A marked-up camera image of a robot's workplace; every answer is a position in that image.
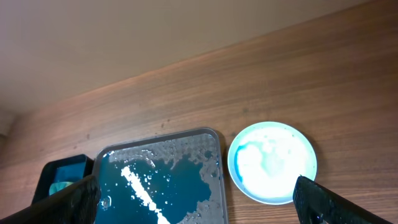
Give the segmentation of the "white plate top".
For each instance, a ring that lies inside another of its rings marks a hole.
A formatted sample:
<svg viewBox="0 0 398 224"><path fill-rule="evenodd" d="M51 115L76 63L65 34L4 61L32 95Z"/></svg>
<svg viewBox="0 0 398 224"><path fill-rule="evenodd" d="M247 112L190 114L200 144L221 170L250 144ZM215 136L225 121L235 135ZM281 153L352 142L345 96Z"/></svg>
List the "white plate top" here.
<svg viewBox="0 0 398 224"><path fill-rule="evenodd" d="M293 202L297 179L315 180L318 169L310 141L297 129L275 121L252 124L238 133L229 147L227 164L235 186L267 205Z"/></svg>

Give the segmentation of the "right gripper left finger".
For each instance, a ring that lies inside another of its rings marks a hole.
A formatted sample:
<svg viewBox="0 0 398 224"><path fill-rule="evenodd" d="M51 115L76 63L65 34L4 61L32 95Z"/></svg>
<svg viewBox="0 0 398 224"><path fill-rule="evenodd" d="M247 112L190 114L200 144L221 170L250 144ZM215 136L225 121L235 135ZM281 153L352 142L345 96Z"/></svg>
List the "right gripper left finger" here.
<svg viewBox="0 0 398 224"><path fill-rule="evenodd" d="M93 224L101 189L88 175L63 190L1 220L2 224Z"/></svg>

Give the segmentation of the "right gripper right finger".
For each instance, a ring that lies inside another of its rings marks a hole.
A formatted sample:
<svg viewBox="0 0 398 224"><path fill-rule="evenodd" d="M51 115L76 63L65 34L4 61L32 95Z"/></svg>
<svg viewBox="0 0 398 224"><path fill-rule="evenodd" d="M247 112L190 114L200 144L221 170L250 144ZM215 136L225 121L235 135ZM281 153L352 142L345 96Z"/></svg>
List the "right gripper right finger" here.
<svg viewBox="0 0 398 224"><path fill-rule="evenodd" d="M300 224L392 224L304 176L297 178L293 203Z"/></svg>

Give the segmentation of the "green yellow sponge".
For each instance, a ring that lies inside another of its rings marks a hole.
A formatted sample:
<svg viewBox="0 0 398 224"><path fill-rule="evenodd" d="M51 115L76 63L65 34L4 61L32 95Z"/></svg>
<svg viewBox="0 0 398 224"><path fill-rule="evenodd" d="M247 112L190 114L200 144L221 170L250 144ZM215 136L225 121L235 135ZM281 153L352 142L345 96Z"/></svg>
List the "green yellow sponge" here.
<svg viewBox="0 0 398 224"><path fill-rule="evenodd" d="M73 184L73 182L55 182L52 183L49 187L49 195L53 195L61 190L63 190L64 188L70 186L71 184Z"/></svg>

